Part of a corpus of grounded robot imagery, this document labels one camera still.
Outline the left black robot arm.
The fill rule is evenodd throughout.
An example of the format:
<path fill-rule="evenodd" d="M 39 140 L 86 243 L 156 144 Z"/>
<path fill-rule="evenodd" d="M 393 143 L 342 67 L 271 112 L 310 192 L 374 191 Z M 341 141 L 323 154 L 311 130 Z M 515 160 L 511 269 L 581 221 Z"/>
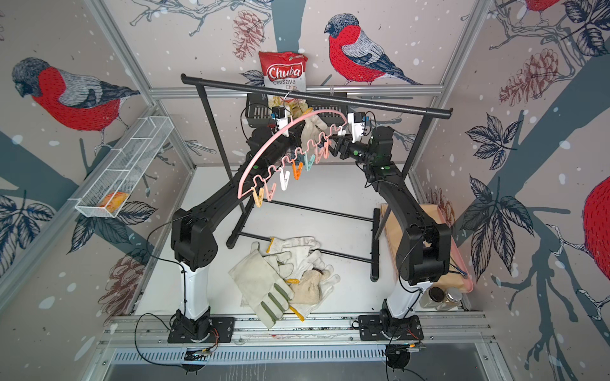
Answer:
<path fill-rule="evenodd" d="M 278 136 L 257 157 L 256 154 L 273 137 L 274 132 L 268 126 L 256 128 L 247 140 L 249 152 L 246 160 L 236 172 L 229 172 L 229 182 L 206 201 L 188 211 L 179 209 L 173 214 L 171 248 L 184 277 L 184 296 L 170 322 L 169 343 L 210 342 L 215 338 L 222 342 L 230 341 L 234 320 L 213 319 L 208 298 L 210 264 L 219 250 L 214 232 L 224 218 L 249 197 L 238 194 L 240 182 L 244 182 L 243 191 L 252 188 L 262 191 L 262 181 L 256 183 L 254 177 L 267 177 L 268 168 L 277 166 L 282 157 L 300 147 L 302 133 L 303 123 L 300 123 Z"/>

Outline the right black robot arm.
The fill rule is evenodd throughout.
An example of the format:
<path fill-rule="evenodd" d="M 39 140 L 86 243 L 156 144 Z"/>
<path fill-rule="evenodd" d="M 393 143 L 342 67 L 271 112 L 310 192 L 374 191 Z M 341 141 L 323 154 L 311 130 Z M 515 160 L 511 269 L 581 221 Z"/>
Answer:
<path fill-rule="evenodd" d="M 377 127 L 366 144 L 353 142 L 351 135 L 330 137 L 330 153 L 362 166 L 367 183 L 386 201 L 402 229 L 395 255 L 396 286 L 379 314 L 358 317 L 362 341 L 422 340 L 416 307 L 450 266 L 451 230 L 429 216 L 408 190 L 403 172 L 392 161 L 393 134 L 390 127 Z"/>

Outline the black clothes rack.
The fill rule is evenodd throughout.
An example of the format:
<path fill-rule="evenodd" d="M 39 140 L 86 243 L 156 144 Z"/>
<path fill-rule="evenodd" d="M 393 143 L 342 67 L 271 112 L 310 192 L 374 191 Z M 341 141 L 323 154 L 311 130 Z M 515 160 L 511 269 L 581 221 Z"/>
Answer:
<path fill-rule="evenodd" d="M 247 141 L 250 151 L 245 163 L 228 174 L 228 183 L 189 211 L 176 211 L 171 238 L 176 260 L 192 271 L 205 268 L 219 250 L 214 232 L 230 212 L 244 200 L 252 208 L 262 196 L 272 198 L 273 176 L 279 176 L 281 186 L 287 187 L 289 179 L 298 179 L 302 171 L 333 156 L 360 165 L 367 184 L 386 201 L 399 222 L 403 230 L 396 252 L 399 278 L 414 286 L 424 281 L 436 282 L 448 273 L 451 230 L 429 217 L 409 192 L 405 179 L 415 154 L 409 154 L 403 168 L 397 167 L 392 161 L 394 129 L 375 127 L 370 139 L 362 143 L 354 131 L 345 133 L 347 126 L 355 125 L 339 112 L 342 122 L 322 131 L 314 141 L 292 133 L 293 128 L 314 116 L 313 112 L 305 114 L 278 130 L 256 128 Z"/>

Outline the pink clip hanger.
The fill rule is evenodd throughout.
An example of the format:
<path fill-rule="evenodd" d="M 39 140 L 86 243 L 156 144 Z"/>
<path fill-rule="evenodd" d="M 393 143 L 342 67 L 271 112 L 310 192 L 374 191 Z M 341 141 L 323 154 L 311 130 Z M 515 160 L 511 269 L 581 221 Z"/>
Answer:
<path fill-rule="evenodd" d="M 303 114 L 301 117 L 292 119 L 292 122 L 286 125 L 282 130 L 277 131 L 271 138 L 266 140 L 260 149 L 256 152 L 251 162 L 247 165 L 244 170 L 239 182 L 237 196 L 239 199 L 252 195 L 252 188 L 263 187 L 265 189 L 265 198 L 270 202 L 273 200 L 274 193 L 276 191 L 276 184 L 268 185 L 268 181 L 273 177 L 275 173 L 279 173 L 281 168 L 289 170 L 292 174 L 292 163 L 296 160 L 302 161 L 305 154 L 309 156 L 315 155 L 315 164 L 319 163 L 322 159 L 329 157 L 330 153 L 330 137 L 332 135 L 346 136 L 346 127 L 348 126 L 347 117 L 339 112 L 335 112 L 340 115 L 343 119 L 342 125 L 331 125 L 328 127 L 326 133 L 320 134 L 319 143 L 313 141 L 308 142 L 308 150 L 304 151 L 302 155 L 297 156 L 281 156 L 278 159 L 270 157 L 271 146 L 281 138 L 281 133 L 287 135 L 286 131 L 295 125 L 300 123 L 304 124 L 304 120 L 309 118 L 309 113 L 321 114 L 321 113 L 334 113 L 334 110 L 318 110 L 313 111 L 309 109 L 308 112 Z"/>

